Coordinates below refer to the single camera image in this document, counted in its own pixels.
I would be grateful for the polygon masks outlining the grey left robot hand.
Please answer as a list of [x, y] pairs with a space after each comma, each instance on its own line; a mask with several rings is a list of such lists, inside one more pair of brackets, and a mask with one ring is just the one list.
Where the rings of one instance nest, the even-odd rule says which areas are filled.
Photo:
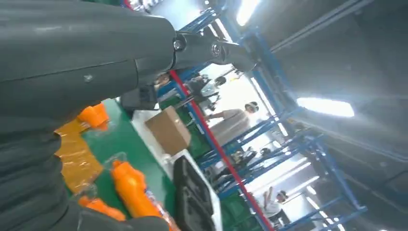
[[244, 47], [177, 31], [160, 16], [84, 1], [1, 1], [1, 230], [168, 229], [163, 218], [118, 221], [71, 201], [55, 131], [162, 72], [207, 62], [255, 66]]

